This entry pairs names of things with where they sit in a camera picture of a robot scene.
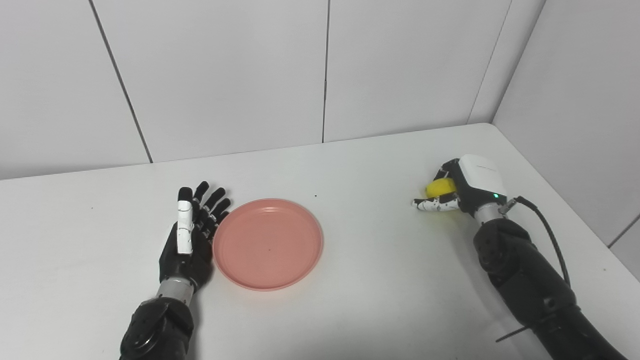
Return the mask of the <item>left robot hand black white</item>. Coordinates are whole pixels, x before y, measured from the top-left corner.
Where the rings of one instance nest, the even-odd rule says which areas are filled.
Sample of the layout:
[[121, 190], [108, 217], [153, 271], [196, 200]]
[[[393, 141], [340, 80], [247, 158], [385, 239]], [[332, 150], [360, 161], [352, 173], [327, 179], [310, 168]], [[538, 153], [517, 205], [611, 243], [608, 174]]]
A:
[[224, 187], [204, 198], [210, 184], [196, 189], [181, 187], [177, 195], [178, 218], [158, 260], [159, 280], [186, 280], [198, 292], [213, 275], [213, 238], [229, 215], [231, 199]]

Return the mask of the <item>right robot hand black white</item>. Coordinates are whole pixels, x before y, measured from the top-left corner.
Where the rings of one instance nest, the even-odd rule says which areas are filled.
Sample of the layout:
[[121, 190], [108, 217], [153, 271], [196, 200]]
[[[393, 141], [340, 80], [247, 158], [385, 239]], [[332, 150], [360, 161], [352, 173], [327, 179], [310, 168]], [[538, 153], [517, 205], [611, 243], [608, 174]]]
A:
[[425, 198], [411, 201], [412, 207], [424, 212], [460, 210], [472, 217], [483, 208], [500, 208], [508, 202], [496, 164], [470, 153], [444, 162], [424, 194]]

